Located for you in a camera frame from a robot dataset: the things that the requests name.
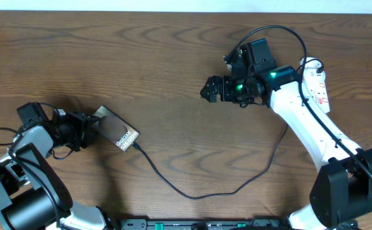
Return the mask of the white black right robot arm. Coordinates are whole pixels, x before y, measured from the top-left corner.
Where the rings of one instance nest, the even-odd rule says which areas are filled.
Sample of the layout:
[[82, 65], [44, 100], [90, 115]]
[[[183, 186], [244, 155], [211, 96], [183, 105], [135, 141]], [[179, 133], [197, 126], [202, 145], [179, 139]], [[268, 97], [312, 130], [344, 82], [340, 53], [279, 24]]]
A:
[[280, 115], [310, 154], [318, 171], [310, 203], [293, 212], [294, 229], [327, 229], [372, 212], [372, 148], [363, 150], [327, 116], [324, 72], [309, 61], [306, 76], [278, 67], [266, 39], [240, 46], [227, 62], [230, 76], [209, 77], [200, 95], [245, 107], [256, 98]]

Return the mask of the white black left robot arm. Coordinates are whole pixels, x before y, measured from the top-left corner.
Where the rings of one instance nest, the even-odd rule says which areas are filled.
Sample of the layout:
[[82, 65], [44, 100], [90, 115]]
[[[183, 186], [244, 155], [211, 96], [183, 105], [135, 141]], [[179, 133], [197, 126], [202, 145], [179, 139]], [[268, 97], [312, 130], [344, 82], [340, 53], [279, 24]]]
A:
[[98, 206], [72, 197], [48, 164], [54, 149], [71, 152], [87, 148], [96, 136], [91, 127], [98, 116], [54, 109], [48, 118], [42, 103], [17, 109], [22, 126], [0, 158], [0, 225], [3, 229], [115, 229]]

